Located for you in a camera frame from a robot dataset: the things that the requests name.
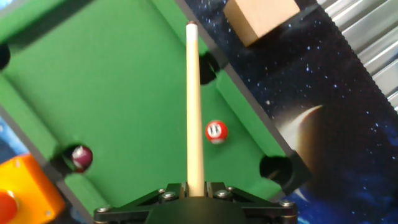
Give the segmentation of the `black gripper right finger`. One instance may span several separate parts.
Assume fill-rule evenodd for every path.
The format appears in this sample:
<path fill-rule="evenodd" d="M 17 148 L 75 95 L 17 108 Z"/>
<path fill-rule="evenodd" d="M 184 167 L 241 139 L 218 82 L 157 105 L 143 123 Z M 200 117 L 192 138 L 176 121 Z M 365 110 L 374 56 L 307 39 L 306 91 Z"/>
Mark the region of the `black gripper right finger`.
<path fill-rule="evenodd" d="M 235 205 L 248 223 L 298 223 L 298 208 L 288 200 L 270 202 L 222 182 L 206 182 L 206 195 Z"/>

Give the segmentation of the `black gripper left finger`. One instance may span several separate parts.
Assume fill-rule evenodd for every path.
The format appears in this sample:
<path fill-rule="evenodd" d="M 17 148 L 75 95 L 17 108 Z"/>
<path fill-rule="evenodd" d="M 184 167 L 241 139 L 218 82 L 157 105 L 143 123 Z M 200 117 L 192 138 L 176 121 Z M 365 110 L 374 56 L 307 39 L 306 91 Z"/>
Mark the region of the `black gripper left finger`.
<path fill-rule="evenodd" d="M 94 223 L 137 223 L 144 222 L 158 205 L 182 199 L 187 196 L 187 183 L 168 184 L 165 189 L 154 190 L 121 207 L 106 206 L 94 212 Z"/>

